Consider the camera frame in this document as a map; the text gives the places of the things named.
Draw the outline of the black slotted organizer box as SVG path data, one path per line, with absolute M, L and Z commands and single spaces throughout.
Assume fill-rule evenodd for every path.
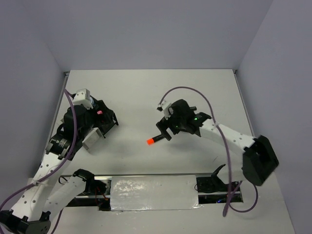
M 113 110 L 109 109 L 103 100 L 95 99 L 96 106 L 94 110 L 95 114 L 95 124 L 94 127 L 98 127 L 103 136 L 105 136 L 115 125 L 118 126 L 118 121 L 116 114 Z

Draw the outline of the white slotted organizer box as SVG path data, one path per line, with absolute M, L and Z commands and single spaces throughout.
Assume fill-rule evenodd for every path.
M 83 148 L 90 153 L 93 145 L 96 144 L 101 138 L 103 138 L 103 135 L 100 129 L 98 127 L 93 128 L 82 141 Z

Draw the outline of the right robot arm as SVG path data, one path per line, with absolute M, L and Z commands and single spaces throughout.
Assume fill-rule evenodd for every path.
M 212 186 L 218 191 L 234 181 L 246 180 L 262 186 L 279 165 L 269 139 L 263 135 L 253 137 L 219 124 L 209 114 L 197 113 L 196 107 L 183 99 L 174 103 L 164 101 L 157 110 L 164 116 L 156 126 L 167 140 L 185 132 L 225 147 L 225 159 L 211 173 Z

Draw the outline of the silver taped front panel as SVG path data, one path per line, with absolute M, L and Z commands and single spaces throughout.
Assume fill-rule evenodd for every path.
M 190 210 L 200 207 L 195 175 L 113 177 L 113 211 Z

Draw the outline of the orange highlighter marker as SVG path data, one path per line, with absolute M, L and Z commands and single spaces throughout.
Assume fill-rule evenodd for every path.
M 164 136 L 163 135 L 157 135 L 155 137 L 152 137 L 150 139 L 148 139 L 146 142 L 148 145 L 152 145 L 160 140 L 164 139 Z

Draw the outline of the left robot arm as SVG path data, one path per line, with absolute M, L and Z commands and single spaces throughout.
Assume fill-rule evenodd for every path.
M 52 219 L 78 194 L 91 194 L 96 187 L 93 173 L 78 169 L 57 191 L 54 186 L 83 147 L 83 141 L 98 123 L 94 108 L 74 105 L 50 138 L 40 167 L 31 183 L 12 194 L 22 194 L 9 210 L 0 211 L 1 225 L 13 234 L 46 234 Z

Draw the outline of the blue slime jar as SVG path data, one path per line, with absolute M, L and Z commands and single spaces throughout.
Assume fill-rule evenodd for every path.
M 92 97 L 89 97 L 89 101 L 90 101 L 91 108 L 94 108 L 96 106 L 94 99 Z

